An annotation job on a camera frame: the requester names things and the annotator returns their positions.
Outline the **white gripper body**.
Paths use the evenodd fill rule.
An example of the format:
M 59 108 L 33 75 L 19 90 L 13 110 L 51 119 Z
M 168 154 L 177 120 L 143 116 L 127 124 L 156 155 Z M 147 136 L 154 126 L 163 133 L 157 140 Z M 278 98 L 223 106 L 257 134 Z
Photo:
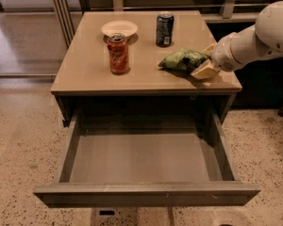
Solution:
M 217 42 L 211 58 L 219 69 L 225 72 L 234 72 L 244 66 L 241 54 L 241 36 L 233 32 Z

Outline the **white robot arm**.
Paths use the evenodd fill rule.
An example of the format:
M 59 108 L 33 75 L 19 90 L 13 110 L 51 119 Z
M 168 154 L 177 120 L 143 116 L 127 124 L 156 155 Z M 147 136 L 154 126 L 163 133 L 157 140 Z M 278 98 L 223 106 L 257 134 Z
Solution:
M 209 51 L 210 59 L 191 73 L 193 78 L 207 79 L 219 71 L 230 73 L 254 61 L 283 57 L 283 1 L 264 8 L 254 25 L 221 38 Z

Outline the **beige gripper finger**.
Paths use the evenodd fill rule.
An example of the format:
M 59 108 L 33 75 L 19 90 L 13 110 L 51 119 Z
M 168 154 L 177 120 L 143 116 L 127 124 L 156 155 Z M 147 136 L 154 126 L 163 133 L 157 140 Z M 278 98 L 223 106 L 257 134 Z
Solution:
M 202 53 L 207 55 L 207 56 L 211 56 L 213 53 L 214 48 L 216 47 L 217 43 L 213 42 L 211 45 L 209 45 L 207 48 L 205 48 Z
M 219 71 L 220 68 L 216 66 L 210 59 L 207 59 L 191 73 L 191 76 L 197 80 L 208 79 L 216 76 Z

